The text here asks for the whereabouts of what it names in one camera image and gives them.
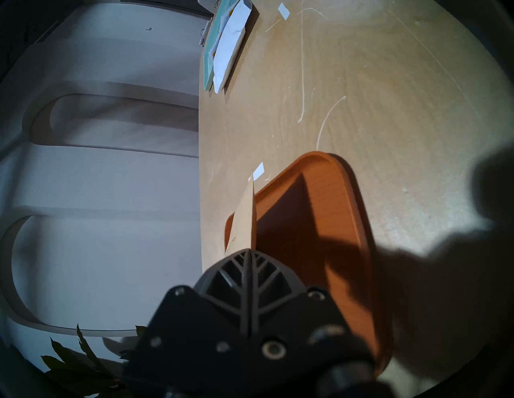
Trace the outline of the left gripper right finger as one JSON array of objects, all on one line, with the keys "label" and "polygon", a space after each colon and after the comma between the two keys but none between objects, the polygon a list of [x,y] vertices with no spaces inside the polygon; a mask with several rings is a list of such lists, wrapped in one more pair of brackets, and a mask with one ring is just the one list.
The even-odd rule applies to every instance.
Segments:
[{"label": "left gripper right finger", "polygon": [[307,287],[288,266],[249,251],[249,335],[254,336]]}]

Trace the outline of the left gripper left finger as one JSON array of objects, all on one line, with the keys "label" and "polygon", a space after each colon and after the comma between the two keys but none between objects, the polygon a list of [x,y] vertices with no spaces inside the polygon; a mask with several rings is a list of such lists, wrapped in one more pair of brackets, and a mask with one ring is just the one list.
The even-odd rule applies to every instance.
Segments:
[{"label": "left gripper left finger", "polygon": [[230,254],[208,268],[194,291],[241,335],[250,335],[250,249]]}]

